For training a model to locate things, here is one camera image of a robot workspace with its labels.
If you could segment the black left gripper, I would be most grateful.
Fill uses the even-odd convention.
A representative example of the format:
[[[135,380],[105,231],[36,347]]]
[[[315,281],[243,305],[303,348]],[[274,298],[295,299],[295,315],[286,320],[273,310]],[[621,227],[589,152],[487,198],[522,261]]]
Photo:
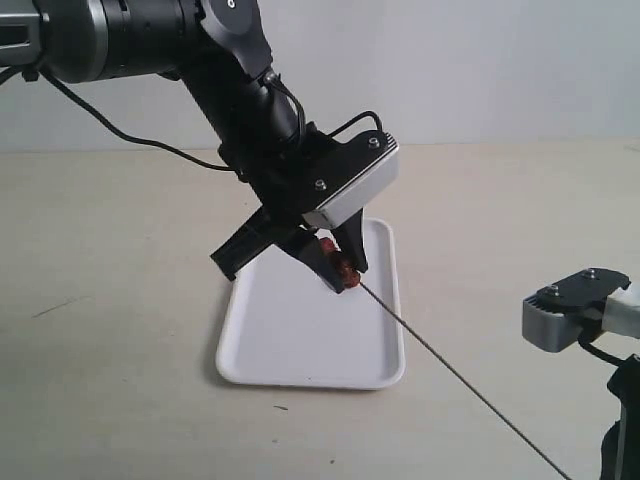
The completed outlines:
[[[323,237],[331,238],[358,272],[367,272],[363,210],[339,227],[327,230],[307,224],[294,203],[296,183],[304,172],[338,145],[350,140],[341,142],[313,129],[307,134],[302,153],[295,156],[291,164],[282,170],[265,169],[256,179],[250,180],[261,206],[211,255],[227,279],[234,280],[250,261],[275,245],[308,267],[335,293],[342,293],[345,290],[343,280],[321,247]]]

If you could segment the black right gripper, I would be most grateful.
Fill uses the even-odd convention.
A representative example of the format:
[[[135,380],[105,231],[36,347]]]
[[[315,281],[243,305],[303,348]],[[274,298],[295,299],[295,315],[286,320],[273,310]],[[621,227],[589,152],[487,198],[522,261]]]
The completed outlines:
[[[607,383],[620,402],[620,418],[601,444],[600,479],[639,480],[639,356],[628,357]]]

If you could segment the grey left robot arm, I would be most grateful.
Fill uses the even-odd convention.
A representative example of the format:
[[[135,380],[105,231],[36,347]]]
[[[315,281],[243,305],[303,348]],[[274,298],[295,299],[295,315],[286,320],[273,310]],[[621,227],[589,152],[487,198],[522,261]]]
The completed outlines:
[[[185,85],[217,134],[220,169],[248,184],[259,209],[213,253],[229,279],[270,246],[334,291],[368,263],[364,202],[320,222],[329,200],[370,172],[381,129],[341,143],[306,118],[272,66],[254,1],[5,1],[1,77],[72,84],[156,74]]]

